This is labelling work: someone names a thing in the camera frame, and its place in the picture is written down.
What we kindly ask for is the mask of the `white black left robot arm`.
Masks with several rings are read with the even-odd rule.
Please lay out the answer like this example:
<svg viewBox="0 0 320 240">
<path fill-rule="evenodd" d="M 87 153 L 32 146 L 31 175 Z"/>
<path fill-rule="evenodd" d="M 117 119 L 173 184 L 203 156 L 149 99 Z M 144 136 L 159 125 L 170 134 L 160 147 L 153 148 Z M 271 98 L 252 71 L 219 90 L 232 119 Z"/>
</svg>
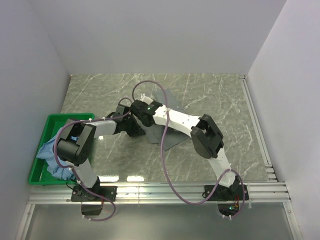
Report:
<svg viewBox="0 0 320 240">
<path fill-rule="evenodd" d="M 71 201 L 98 201 L 100 196 L 115 198 L 116 189 L 107 190 L 100 185 L 99 177 L 94 173 L 89 157 L 94 139 L 104 135 L 126 132 L 131 138 L 140 137 L 146 132 L 140 127 L 128 106 L 118 104 L 102 121 L 79 122 L 69 118 L 67 127 L 56 137 L 57 156 L 76 172 L 77 184 L 72 190 Z"/>
</svg>

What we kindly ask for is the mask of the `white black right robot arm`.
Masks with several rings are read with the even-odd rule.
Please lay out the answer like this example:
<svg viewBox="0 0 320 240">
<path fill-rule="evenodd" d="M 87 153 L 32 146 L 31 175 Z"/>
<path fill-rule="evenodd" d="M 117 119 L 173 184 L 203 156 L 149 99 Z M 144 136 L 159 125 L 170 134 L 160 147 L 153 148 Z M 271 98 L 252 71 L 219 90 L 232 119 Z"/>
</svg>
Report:
<svg viewBox="0 0 320 240">
<path fill-rule="evenodd" d="M 188 115 L 152 99 L 135 100 L 130 111 L 146 127 L 167 126 L 191 138 L 196 153 L 209 161 L 219 179 L 214 185 L 216 190 L 210 198 L 211 201 L 249 199 L 247 186 L 243 185 L 240 177 L 231 170 L 224 149 L 223 134 L 211 116 Z"/>
</svg>

